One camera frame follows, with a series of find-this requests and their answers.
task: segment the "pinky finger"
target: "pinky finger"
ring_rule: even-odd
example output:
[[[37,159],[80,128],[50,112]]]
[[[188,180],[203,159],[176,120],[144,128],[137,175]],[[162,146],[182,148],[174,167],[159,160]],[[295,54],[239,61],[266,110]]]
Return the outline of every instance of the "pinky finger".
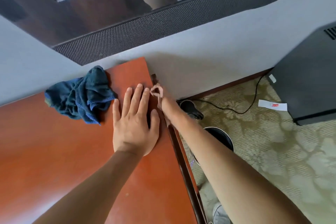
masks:
[[[115,99],[112,105],[113,124],[120,120],[119,99]]]

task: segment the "black cable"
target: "black cable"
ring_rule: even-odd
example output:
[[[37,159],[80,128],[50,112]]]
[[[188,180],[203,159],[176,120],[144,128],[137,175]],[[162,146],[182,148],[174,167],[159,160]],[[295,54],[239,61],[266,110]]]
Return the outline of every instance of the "black cable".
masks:
[[[230,110],[230,111],[233,111],[233,112],[235,112],[235,113],[237,113],[237,114],[245,114],[245,113],[248,112],[248,110],[250,110],[250,108],[252,107],[252,105],[253,105],[254,102],[255,102],[255,99],[257,98],[258,85],[259,85],[259,82],[261,81],[261,79],[262,79],[263,77],[264,77],[264,76],[260,77],[259,81],[257,82],[257,85],[256,85],[256,87],[255,87],[254,99],[253,99],[253,101],[252,101],[250,107],[247,108],[247,110],[246,110],[245,112],[237,112],[237,111],[235,111],[235,110],[233,110],[233,109],[231,109],[231,108],[221,108],[221,107],[219,107],[219,106],[217,106],[217,105],[215,105],[215,104],[213,104],[213,103],[211,103],[211,102],[209,102],[209,101],[205,101],[205,100],[202,100],[202,99],[195,99],[195,100],[193,100],[193,101],[200,101],[200,102],[208,103],[208,104],[213,105],[214,107],[216,107],[216,108],[218,108],[218,109],[221,109],[221,110]]]

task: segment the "vent slot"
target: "vent slot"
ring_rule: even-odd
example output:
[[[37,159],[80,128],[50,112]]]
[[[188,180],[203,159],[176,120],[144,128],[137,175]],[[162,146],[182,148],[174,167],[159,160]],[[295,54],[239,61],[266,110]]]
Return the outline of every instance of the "vent slot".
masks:
[[[332,39],[336,40],[336,27],[325,29],[324,32]]]

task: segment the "white label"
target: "white label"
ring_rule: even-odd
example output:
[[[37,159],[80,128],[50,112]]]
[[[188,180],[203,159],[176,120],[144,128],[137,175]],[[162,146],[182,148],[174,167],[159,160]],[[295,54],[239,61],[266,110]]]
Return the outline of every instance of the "white label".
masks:
[[[276,83],[276,82],[277,82],[277,80],[275,79],[274,75],[270,74],[270,75],[269,75],[269,78],[271,79],[271,81],[272,81],[273,83]]]
[[[272,110],[277,110],[277,111],[287,111],[286,103],[273,103],[273,102],[266,101],[266,100],[259,100],[258,106],[265,107],[265,108],[272,109]]]

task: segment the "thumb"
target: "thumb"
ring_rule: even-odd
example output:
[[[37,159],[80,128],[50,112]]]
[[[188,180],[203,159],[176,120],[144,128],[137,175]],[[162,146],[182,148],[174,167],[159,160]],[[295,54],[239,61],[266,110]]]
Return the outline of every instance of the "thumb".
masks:
[[[160,117],[157,110],[153,109],[150,112],[150,130],[149,135],[155,142],[159,138]]]

